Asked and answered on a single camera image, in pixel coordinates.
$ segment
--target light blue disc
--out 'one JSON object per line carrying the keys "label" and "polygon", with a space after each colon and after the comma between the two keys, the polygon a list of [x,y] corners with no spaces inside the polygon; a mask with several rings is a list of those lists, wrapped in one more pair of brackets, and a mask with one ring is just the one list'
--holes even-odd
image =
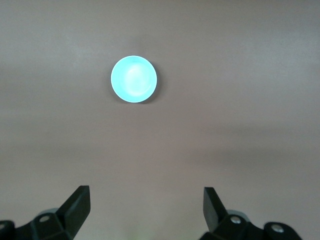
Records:
{"label": "light blue disc", "polygon": [[154,93],[157,86],[156,70],[141,56],[126,56],[114,65],[111,85],[121,99],[139,103]]}

